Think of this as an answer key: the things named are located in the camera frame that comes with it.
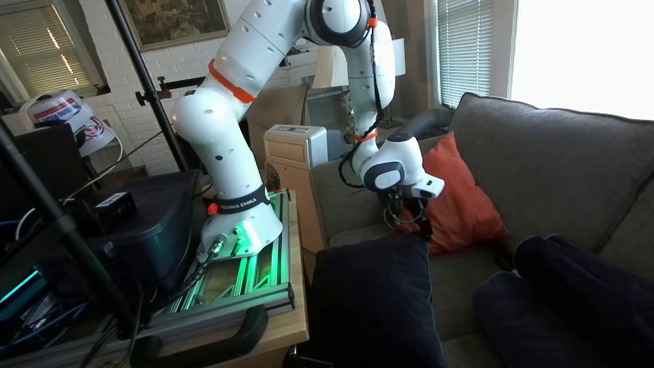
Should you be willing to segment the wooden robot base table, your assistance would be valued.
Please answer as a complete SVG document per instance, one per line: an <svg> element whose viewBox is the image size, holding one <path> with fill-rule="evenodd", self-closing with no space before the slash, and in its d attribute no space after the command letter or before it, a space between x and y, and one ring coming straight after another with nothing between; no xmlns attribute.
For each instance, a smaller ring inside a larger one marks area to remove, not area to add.
<svg viewBox="0 0 654 368"><path fill-rule="evenodd" d="M274 332L278 316L291 318L291 333L287 333L287 337L302 342L306 337L306 322L302 310L304 299L300 296L297 200L292 198L292 202L294 306L276 310L258 306L233 318L207 322L187 318L162 319L157 318L160 306L137 333L127 337L117 335L110 319L98 322L90 332L64 327L62 322L56 319L45 327L51 337L44 347L2 361L0 368L208 368L258 349ZM197 265L198 264L194 264L185 279L187 286L183 293L190 286L190 276Z"/></svg>

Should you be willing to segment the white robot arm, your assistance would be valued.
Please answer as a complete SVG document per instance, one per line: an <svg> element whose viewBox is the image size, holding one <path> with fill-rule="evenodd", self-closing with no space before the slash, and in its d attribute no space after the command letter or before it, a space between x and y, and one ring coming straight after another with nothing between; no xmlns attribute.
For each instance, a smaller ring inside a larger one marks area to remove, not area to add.
<svg viewBox="0 0 654 368"><path fill-rule="evenodd" d="M255 149L240 129L244 116L278 122L297 104L292 93L267 88L299 43L333 45L347 68L347 161L361 187L398 198L436 198L444 182L423 169L410 129L377 139L377 122L394 97L394 45L375 0L252 0L208 62L203 83L177 98L174 131L193 145L211 177L218 211L200 232L197 257L235 260L260 254L282 236Z"/></svg>

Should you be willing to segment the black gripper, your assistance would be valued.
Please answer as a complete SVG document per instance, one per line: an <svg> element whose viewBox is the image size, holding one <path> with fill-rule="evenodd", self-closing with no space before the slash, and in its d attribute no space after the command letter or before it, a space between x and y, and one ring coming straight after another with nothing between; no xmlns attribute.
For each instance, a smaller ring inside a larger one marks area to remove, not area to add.
<svg viewBox="0 0 654 368"><path fill-rule="evenodd" d="M400 198L398 194L389 194L382 200L382 219L394 232L431 236L431 224L425 214L423 198Z"/></svg>

